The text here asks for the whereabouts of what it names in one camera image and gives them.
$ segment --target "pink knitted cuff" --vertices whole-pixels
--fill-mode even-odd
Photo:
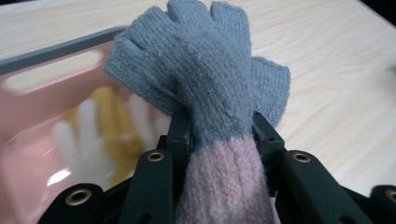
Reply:
[[[274,223],[252,139],[232,138],[191,155],[177,223]]]

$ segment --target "light wood surface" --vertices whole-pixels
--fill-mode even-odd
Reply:
[[[276,128],[340,184],[396,185],[396,29],[357,1],[230,1],[249,16],[253,54],[287,65]],[[166,1],[41,0],[0,7],[0,60],[128,25]]]

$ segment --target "knitted glove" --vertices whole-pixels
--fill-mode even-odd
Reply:
[[[224,41],[208,11],[190,3],[178,2],[181,14],[169,7],[173,17],[149,9],[118,36],[109,57],[117,65],[106,70],[152,103],[159,96],[149,88],[165,86],[160,92],[176,96],[190,111],[195,151],[177,207],[178,223],[272,222],[251,134],[250,69],[239,49]],[[145,80],[143,86],[136,79]]]
[[[188,27],[196,26],[191,20],[200,20],[199,14],[207,11],[204,4],[198,1],[170,1],[168,3],[168,16],[172,20]],[[190,16],[179,15],[190,13]],[[289,97],[290,71],[287,67],[269,62],[264,58],[250,58],[250,34],[248,27],[248,17],[240,7],[233,7],[226,3],[214,2],[210,8],[212,21],[210,23],[201,22],[205,27],[215,26],[223,34],[224,40],[232,44],[237,49],[237,54],[241,63],[246,69],[251,69],[247,73],[246,79],[253,80],[253,88],[250,90],[253,96],[254,109],[261,112],[273,125],[276,126],[285,110]],[[140,95],[150,95],[152,103],[161,111],[172,115],[182,107],[180,99],[176,95],[176,83],[152,83],[149,77],[136,77],[134,71],[120,69],[122,60],[121,49],[117,46],[113,49],[115,53],[107,62],[106,71],[131,90]]]

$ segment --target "plastic bin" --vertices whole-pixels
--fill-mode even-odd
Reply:
[[[67,164],[57,150],[51,129],[67,108],[77,106],[100,86],[130,94],[104,73],[113,38],[122,29],[106,30],[0,62],[0,223],[36,223],[61,191],[77,184],[73,174],[64,170]],[[101,57],[89,67],[66,71],[69,74],[61,77],[18,76],[87,52]],[[51,69],[63,71],[67,67]],[[40,78],[45,81],[37,84]],[[26,82],[31,84],[10,87]]]

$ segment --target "screw hole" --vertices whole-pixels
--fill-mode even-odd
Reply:
[[[310,162],[311,158],[305,156],[302,153],[294,153],[293,158],[299,162]]]
[[[340,222],[344,224],[355,224],[355,220],[353,220],[352,217],[348,216],[340,216],[338,220],[340,220]]]
[[[151,214],[149,213],[141,213],[136,217],[136,222],[139,224],[145,224],[150,221],[151,221]]]
[[[70,206],[77,206],[87,202],[92,196],[92,192],[88,189],[78,189],[71,192],[66,197],[66,204]]]
[[[149,161],[161,161],[163,159],[164,155],[160,152],[153,152],[148,155],[148,160]]]
[[[385,191],[385,194],[387,195],[387,197],[393,201],[394,203],[396,203],[396,190],[394,189],[387,189]]]

